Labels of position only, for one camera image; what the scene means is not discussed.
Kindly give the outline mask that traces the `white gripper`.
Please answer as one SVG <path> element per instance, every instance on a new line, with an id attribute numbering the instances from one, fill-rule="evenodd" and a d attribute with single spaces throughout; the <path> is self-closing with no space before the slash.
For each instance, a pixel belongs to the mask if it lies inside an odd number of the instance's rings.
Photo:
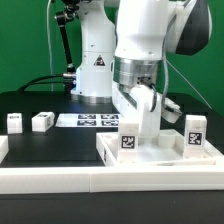
<path id="1" fill-rule="evenodd" d="M 154 138 L 158 135 L 161 97 L 156 91 L 145 85 L 137 85 L 129 93 L 123 93 L 113 83 L 112 102 L 123 118 L 138 121 L 140 138 Z"/>

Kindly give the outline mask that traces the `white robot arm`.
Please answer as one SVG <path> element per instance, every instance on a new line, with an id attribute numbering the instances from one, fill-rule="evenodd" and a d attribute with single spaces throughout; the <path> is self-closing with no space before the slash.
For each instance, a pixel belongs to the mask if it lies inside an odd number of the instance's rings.
<path id="1" fill-rule="evenodd" d="M 121 130 L 156 137 L 162 118 L 175 121 L 181 115 L 155 90 L 158 65 L 168 52 L 194 55 L 208 44 L 208 1 L 62 1 L 62 21 L 79 18 L 83 40 L 81 65 L 68 65 L 72 98 L 111 102 L 123 117 Z"/>

